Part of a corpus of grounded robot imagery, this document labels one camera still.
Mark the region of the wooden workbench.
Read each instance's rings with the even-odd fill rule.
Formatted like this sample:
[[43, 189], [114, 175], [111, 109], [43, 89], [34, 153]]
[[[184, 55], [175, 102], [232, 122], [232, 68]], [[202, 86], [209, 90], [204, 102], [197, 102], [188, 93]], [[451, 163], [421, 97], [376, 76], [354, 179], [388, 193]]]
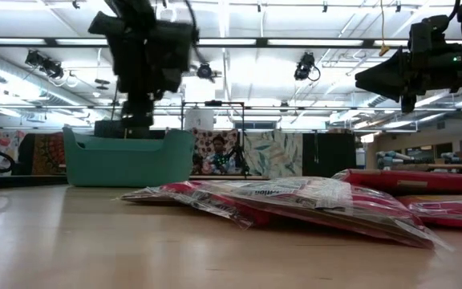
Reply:
[[441, 153], [437, 158], [408, 156], [396, 151], [376, 153], [378, 169], [462, 174], [462, 152]]

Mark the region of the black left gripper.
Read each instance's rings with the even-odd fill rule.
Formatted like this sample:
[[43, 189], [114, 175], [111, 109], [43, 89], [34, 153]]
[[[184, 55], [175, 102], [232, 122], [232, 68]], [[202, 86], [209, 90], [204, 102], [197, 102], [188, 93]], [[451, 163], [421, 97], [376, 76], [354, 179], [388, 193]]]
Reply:
[[122, 107], [125, 128], [154, 124], [154, 101], [176, 92], [197, 48], [197, 21], [189, 2], [190, 22], [156, 17], [149, 0], [104, 0], [114, 12], [104, 17], [104, 37], [113, 57], [117, 89], [128, 95]]

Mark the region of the black metal rack frame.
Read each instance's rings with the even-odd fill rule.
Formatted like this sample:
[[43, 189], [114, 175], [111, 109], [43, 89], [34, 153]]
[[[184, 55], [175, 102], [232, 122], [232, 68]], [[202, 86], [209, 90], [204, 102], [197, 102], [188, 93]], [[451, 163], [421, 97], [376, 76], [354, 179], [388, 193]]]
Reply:
[[238, 114], [238, 107], [241, 108], [241, 126], [239, 127], [239, 141], [237, 145], [241, 145], [244, 149], [244, 142], [245, 142], [245, 104], [243, 102], [229, 102], [229, 101], [221, 101], [221, 100], [208, 100], [205, 102], [186, 102], [183, 101], [181, 103], [180, 109], [180, 122], [181, 128], [184, 129], [184, 114], [186, 110], [190, 108], [207, 108], [210, 110], [226, 110], [226, 111], [233, 111]]

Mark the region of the white cylinder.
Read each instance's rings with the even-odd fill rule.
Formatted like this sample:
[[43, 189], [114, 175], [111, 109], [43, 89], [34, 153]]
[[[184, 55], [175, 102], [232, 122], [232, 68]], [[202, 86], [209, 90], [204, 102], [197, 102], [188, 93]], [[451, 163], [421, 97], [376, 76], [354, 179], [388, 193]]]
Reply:
[[214, 111], [202, 108], [190, 108], [184, 114], [184, 129], [213, 130]]

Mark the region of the floral fabric panel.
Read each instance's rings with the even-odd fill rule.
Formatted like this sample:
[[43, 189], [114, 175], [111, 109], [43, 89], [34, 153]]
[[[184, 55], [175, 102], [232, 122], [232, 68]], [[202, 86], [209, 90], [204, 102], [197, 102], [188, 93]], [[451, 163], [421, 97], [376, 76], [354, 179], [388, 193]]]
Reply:
[[225, 148], [229, 153], [234, 145], [238, 143], [238, 131], [236, 129], [225, 131], [208, 131], [193, 129], [192, 134], [196, 137], [194, 143], [194, 153], [192, 156], [192, 175], [212, 175], [203, 174], [203, 162], [205, 158], [213, 151], [213, 138], [221, 135], [225, 139]]

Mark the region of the white floral cloth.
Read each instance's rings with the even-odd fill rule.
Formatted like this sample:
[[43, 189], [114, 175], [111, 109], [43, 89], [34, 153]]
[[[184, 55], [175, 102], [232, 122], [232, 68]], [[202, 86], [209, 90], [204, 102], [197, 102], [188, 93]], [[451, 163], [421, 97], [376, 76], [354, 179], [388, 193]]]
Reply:
[[[5, 130], [0, 131], [0, 153], [5, 153], [6, 155], [12, 157], [14, 161], [18, 160], [19, 155], [19, 146], [22, 143], [25, 133], [20, 130]], [[0, 169], [8, 168], [10, 162], [0, 156]]]

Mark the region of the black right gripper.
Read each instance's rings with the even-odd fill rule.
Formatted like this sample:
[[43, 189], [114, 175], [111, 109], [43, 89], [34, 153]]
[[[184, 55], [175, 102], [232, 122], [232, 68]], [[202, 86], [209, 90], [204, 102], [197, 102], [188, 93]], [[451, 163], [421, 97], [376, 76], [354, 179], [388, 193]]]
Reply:
[[355, 75], [355, 86], [415, 109], [416, 97], [430, 90], [462, 88], [462, 50], [417, 59], [399, 47], [388, 60]]

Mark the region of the teal plastic basket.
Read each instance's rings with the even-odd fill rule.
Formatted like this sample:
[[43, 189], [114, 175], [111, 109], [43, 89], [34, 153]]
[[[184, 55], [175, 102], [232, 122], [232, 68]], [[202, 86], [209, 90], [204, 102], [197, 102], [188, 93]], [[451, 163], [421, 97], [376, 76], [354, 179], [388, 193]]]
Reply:
[[161, 140], [115, 139], [63, 128], [67, 181], [78, 187], [155, 187], [187, 181], [195, 136], [170, 130]]

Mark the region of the black box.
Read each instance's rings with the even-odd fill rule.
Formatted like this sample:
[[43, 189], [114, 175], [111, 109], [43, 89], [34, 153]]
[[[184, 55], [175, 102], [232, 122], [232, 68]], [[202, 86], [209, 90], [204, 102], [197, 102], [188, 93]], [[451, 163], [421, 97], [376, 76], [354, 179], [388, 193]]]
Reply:
[[102, 138], [161, 140], [165, 134], [164, 130], [125, 128], [120, 120], [97, 120], [94, 129], [94, 136]]

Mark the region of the person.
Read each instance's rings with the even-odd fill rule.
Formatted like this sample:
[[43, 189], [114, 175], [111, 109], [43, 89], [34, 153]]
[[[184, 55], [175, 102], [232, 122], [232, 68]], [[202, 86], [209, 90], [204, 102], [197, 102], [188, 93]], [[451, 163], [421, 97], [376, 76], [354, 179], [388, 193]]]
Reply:
[[225, 148], [225, 139], [221, 135], [213, 138], [213, 151], [203, 162], [203, 174], [228, 175], [237, 171], [236, 161], [228, 155]]

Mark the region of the black tripod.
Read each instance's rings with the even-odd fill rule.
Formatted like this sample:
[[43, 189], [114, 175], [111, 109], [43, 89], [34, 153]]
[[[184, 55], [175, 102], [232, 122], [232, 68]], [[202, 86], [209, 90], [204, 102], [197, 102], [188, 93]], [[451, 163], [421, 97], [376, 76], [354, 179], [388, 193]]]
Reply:
[[244, 149], [241, 145], [236, 144], [228, 153], [229, 159], [234, 159], [235, 167], [242, 176], [249, 176], [249, 166], [245, 159]]

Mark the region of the dark orange patterned panel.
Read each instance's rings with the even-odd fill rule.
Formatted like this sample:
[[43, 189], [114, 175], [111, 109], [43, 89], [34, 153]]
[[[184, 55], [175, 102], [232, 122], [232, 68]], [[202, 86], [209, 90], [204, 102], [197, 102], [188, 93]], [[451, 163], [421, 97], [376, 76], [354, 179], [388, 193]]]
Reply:
[[64, 141], [61, 132], [26, 134], [18, 147], [14, 175], [63, 175]]

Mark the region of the black cabinet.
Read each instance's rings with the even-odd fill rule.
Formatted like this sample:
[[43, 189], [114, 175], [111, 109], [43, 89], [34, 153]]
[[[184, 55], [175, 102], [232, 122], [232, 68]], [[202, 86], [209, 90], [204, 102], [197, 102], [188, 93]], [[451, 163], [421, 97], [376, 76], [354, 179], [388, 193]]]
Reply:
[[350, 133], [304, 133], [302, 175], [333, 177], [356, 168], [355, 139]]

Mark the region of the red popcorn bag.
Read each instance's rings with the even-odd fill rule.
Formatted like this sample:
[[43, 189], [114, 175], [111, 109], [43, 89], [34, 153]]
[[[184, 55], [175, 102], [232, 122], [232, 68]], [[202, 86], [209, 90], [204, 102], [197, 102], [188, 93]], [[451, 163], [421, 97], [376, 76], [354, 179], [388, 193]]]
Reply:
[[393, 196], [462, 194], [462, 174], [457, 173], [345, 169], [332, 178]]
[[462, 195], [413, 195], [398, 200], [426, 225], [462, 229]]
[[177, 201], [227, 218], [242, 228], [265, 226], [282, 216], [408, 246], [447, 247], [391, 195], [333, 178], [182, 181], [126, 193], [121, 200]]

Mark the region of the black table border strip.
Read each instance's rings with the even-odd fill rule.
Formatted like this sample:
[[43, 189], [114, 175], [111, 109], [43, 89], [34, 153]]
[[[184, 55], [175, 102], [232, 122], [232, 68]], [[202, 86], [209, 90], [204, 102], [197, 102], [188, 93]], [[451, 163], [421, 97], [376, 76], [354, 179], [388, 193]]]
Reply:
[[[262, 176], [219, 176], [219, 175], [193, 175], [189, 178], [190, 181], [207, 181], [207, 180], [251, 180], [251, 181], [267, 181], [268, 177]], [[35, 187], [48, 185], [67, 185], [67, 177], [63, 175], [43, 175], [43, 176], [0, 176], [0, 189], [18, 188], [18, 187]]]

